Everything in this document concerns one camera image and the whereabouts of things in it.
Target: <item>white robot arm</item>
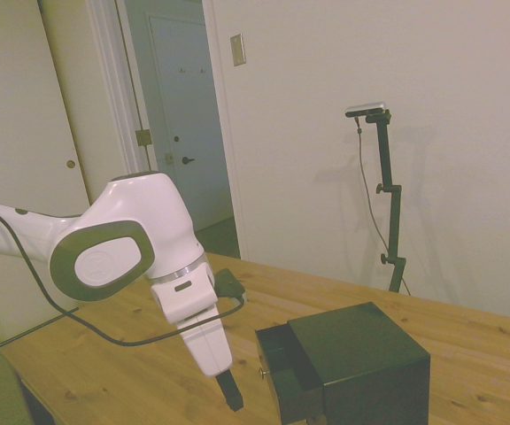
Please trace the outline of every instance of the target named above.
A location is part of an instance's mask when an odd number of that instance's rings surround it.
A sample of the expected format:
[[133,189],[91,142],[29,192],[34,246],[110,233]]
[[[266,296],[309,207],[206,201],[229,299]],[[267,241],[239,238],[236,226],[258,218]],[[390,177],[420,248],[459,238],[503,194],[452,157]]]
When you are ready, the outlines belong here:
[[[49,264],[52,281],[68,297],[108,298],[145,274],[166,319],[177,328],[219,314],[204,248],[165,174],[115,179],[79,217],[50,217],[2,205],[0,217],[13,228],[29,258]],[[21,256],[1,222],[0,253]],[[220,319],[181,335],[206,376],[219,377],[229,370],[232,356]]]

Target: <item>white door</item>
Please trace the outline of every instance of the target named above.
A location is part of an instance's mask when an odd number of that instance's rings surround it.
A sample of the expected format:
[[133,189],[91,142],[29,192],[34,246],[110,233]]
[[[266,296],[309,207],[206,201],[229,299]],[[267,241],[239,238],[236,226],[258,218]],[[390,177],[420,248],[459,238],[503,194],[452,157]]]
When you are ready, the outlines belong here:
[[198,230],[233,215],[205,25],[149,19],[178,189]]
[[[89,205],[36,0],[0,0],[0,204],[65,216]],[[57,315],[23,261],[0,255],[0,341]]]

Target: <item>drawer knob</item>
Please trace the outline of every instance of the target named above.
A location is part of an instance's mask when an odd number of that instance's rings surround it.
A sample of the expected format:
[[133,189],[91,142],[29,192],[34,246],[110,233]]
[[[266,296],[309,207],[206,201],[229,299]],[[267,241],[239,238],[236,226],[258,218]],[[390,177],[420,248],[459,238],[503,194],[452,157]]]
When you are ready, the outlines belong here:
[[259,368],[259,375],[261,375],[261,379],[265,379],[265,375],[269,373],[268,370],[263,370],[263,367]]

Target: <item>wooden tabletop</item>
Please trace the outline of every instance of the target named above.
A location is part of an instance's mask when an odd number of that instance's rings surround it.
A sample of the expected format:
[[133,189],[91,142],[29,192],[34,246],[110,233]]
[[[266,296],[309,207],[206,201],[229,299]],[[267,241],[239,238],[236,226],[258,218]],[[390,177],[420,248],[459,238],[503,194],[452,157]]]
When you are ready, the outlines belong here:
[[[432,356],[430,425],[510,424],[510,318],[238,259],[209,259],[214,271],[229,268],[249,298],[223,319],[244,400],[238,412],[228,408],[216,380],[202,375],[179,337],[124,348],[62,318],[2,352],[64,424],[278,425],[259,377],[254,331],[373,301]],[[229,300],[219,302],[221,312],[231,307]],[[174,329],[145,280],[76,314],[127,341]]]

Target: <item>floor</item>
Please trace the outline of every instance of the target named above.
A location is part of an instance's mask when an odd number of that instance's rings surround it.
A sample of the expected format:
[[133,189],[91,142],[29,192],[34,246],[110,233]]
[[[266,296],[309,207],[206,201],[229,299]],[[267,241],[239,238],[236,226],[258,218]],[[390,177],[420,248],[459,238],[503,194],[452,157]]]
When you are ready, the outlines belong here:
[[233,217],[197,231],[196,238],[206,252],[239,259],[236,221]]
[[[206,252],[239,259],[234,218],[196,232]],[[36,398],[23,387],[11,366],[0,353],[0,425],[54,425],[54,421]]]

